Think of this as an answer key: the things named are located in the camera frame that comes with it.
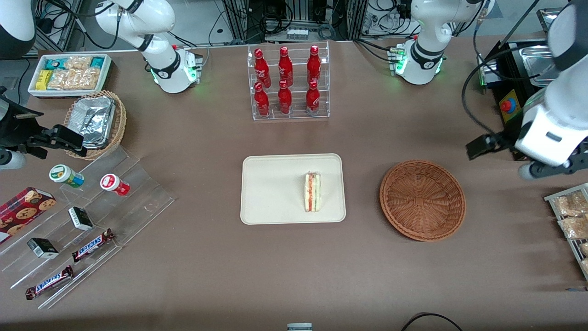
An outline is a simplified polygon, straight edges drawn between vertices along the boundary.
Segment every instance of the red cookie box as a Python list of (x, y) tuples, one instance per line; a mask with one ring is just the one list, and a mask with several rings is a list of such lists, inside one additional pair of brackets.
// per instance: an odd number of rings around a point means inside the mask
[(37, 188), (25, 190), (0, 206), (0, 244), (14, 236), (25, 225), (53, 207), (55, 198)]

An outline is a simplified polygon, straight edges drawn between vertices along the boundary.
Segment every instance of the red bottle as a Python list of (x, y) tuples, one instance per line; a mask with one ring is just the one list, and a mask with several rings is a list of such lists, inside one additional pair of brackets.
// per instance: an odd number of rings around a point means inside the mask
[(269, 78), (269, 66), (268, 62), (263, 58), (263, 52), (261, 49), (256, 49), (255, 52), (255, 75), (258, 78), (258, 82), (263, 84), (264, 88), (272, 86), (272, 79)]
[(284, 115), (289, 115), (292, 112), (292, 92), (288, 88), (288, 82), (280, 81), (280, 91), (278, 92), (280, 99), (280, 111)]
[(312, 80), (319, 81), (320, 79), (320, 58), (319, 58), (319, 47), (317, 45), (312, 45), (310, 47), (310, 57), (308, 58), (308, 63), (306, 64), (306, 69), (308, 71), (308, 84)]
[(292, 68), (292, 60), (288, 56), (288, 47), (280, 47), (280, 62), (278, 63), (280, 70), (280, 80), (285, 80), (288, 87), (294, 84), (294, 72)]
[(269, 98), (266, 92), (263, 90), (263, 86), (260, 82), (256, 82), (253, 86), (255, 88), (255, 107), (258, 109), (259, 116), (269, 116)]
[(317, 90), (318, 85), (316, 80), (311, 80), (310, 89), (306, 92), (306, 113), (310, 116), (316, 116), (319, 112), (320, 92)]

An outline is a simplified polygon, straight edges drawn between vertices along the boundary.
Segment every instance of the snickers bar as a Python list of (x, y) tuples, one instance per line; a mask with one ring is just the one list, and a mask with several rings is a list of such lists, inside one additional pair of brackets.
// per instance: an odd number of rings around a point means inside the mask
[(104, 245), (108, 240), (114, 238), (114, 234), (110, 229), (104, 231), (96, 239), (90, 241), (85, 246), (80, 248), (78, 251), (72, 253), (73, 262), (76, 263), (82, 260), (84, 257), (92, 254), (98, 247)]
[(39, 284), (35, 287), (28, 288), (26, 290), (26, 299), (32, 300), (32, 299), (36, 298), (37, 296), (41, 295), (41, 293), (44, 290), (52, 288), (53, 286), (55, 286), (57, 283), (60, 283), (64, 279), (73, 278), (73, 277), (74, 277), (74, 270), (72, 269), (72, 266), (66, 266), (65, 269), (63, 269), (63, 271), (56, 274), (55, 276), (49, 278), (48, 280), (42, 282), (41, 284)]

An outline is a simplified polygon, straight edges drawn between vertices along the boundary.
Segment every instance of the empty wicker basket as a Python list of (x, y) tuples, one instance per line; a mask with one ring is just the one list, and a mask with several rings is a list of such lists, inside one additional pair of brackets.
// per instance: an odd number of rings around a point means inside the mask
[(420, 241), (451, 236), (466, 214), (466, 199), (455, 177), (424, 160), (391, 168), (380, 186), (380, 204), (398, 231)]

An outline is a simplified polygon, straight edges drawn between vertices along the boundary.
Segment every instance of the red button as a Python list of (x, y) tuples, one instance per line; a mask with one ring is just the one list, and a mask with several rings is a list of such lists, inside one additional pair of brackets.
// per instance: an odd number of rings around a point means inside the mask
[(510, 111), (510, 109), (513, 107), (513, 104), (510, 102), (510, 100), (506, 100), (503, 103), (500, 104), (500, 110), (504, 111), (504, 112), (508, 112)]

